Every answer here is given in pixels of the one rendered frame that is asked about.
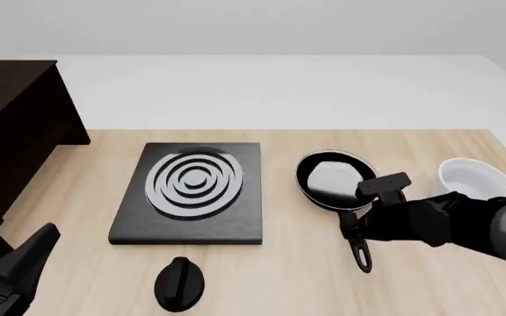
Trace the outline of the round black stove knob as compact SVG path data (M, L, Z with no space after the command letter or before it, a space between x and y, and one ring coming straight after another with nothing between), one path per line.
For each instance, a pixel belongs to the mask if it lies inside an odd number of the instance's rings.
M184 312L194 307L206 287L202 270L187 257L175 257L155 280L155 299L168 312Z

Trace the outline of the white bowl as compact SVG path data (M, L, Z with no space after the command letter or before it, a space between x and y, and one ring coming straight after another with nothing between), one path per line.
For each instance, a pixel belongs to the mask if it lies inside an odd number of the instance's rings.
M506 174L485 162L468 158L451 158L437 169L430 197L452 191L472 199L506 197Z

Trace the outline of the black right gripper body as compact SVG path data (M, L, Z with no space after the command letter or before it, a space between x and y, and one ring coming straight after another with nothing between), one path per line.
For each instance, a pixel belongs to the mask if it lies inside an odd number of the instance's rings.
M358 220L358 232L364 239L372 241L410 241L408 203L383 205L373 202L371 209Z

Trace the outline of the dark wooden cabinet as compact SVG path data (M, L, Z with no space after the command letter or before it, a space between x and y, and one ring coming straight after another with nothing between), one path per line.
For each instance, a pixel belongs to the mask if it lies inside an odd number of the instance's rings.
M1 225L56 147L88 144L55 60L0 60ZM0 236L0 258L12 250Z

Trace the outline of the black frying pan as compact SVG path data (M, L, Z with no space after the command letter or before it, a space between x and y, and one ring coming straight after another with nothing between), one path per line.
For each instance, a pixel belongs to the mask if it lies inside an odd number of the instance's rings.
M373 199L356 197L356 191L359 183L376 177L376 171L367 161L334 149L306 154L295 170L300 191L315 205L337 214L340 232L342 212L355 212L359 220L372 207ZM360 270L370 273L372 257L366 240L348 242Z

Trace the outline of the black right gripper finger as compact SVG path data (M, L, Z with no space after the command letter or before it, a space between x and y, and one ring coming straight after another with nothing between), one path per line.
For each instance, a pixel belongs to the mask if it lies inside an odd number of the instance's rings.
M348 241L362 240L358 227L358 218L355 212L341 213L341 233Z

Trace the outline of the flat black stove plate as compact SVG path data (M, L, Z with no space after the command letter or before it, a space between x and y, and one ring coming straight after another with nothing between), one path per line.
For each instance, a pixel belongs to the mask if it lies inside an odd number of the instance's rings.
M112 245L262 244L260 144L145 144L108 241Z

